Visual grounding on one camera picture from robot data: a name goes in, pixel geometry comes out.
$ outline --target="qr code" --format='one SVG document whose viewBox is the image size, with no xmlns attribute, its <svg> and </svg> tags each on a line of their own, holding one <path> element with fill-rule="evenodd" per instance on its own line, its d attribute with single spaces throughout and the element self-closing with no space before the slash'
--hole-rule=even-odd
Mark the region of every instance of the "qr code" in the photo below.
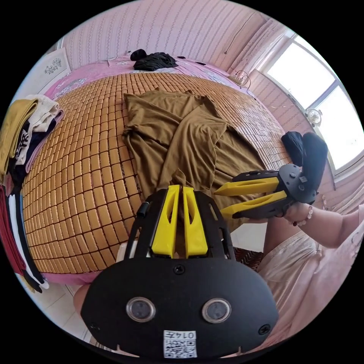
<svg viewBox="0 0 364 364">
<path fill-rule="evenodd" d="M 164 357 L 176 359 L 196 358 L 196 332 L 165 331 Z"/>
</svg>

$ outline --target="bracelet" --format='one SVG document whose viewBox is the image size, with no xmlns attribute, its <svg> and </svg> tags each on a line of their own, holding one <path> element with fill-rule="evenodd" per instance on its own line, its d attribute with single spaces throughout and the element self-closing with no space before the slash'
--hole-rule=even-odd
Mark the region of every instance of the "bracelet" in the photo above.
<svg viewBox="0 0 364 364">
<path fill-rule="evenodd" d="M 307 217 L 303 220 L 303 221 L 294 221 L 290 224 L 292 224 L 293 226 L 302 226 L 302 225 L 305 225 L 307 220 L 311 219 L 312 218 L 312 214 L 313 214 L 313 209 L 312 209 L 312 206 L 310 205 L 309 208 L 308 208 L 308 215 Z"/>
</svg>

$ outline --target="bamboo mat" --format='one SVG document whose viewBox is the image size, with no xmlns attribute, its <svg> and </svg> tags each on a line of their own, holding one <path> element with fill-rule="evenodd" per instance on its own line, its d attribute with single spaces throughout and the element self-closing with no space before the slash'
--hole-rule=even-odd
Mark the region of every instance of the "bamboo mat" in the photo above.
<svg viewBox="0 0 364 364">
<path fill-rule="evenodd" d="M 40 272 L 87 273 L 115 263 L 144 198 L 121 137 L 128 123 L 123 94 L 157 87 L 208 95 L 267 168 L 289 163 L 277 121 L 252 97 L 228 86 L 179 74 L 134 73 L 77 88 L 57 100 L 65 117 L 24 182 L 25 229 Z"/>
</svg>

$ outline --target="floor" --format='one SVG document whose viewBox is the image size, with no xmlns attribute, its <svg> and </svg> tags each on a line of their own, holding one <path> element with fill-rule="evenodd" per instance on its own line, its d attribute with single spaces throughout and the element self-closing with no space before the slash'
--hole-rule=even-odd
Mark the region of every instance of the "floor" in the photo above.
<svg viewBox="0 0 364 364">
<path fill-rule="evenodd" d="M 73 295 L 78 286 L 65 286 L 50 283 L 48 289 L 43 289 L 43 293 L 31 292 L 23 281 L 20 283 L 38 306 L 38 308 L 58 327 L 69 334 L 90 342 L 91 333 L 83 323 L 73 306 Z"/>
<path fill-rule="evenodd" d="M 264 236 L 267 224 L 245 224 L 231 234 L 233 245 L 239 248 L 263 251 Z M 24 285 L 28 295 L 39 309 L 57 326 L 69 334 L 92 343 L 91 333 L 83 323 L 73 306 L 73 296 L 79 286 L 49 284 L 43 293 L 31 292 Z"/>
</svg>

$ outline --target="black handle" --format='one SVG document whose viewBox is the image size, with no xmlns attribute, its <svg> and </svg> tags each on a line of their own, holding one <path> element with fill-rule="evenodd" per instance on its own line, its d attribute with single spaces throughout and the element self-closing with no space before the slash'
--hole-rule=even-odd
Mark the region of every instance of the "black handle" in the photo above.
<svg viewBox="0 0 364 364">
<path fill-rule="evenodd" d="M 303 135 L 302 176 L 307 179 L 307 186 L 318 190 L 327 160 L 327 144 L 315 133 Z"/>
</svg>

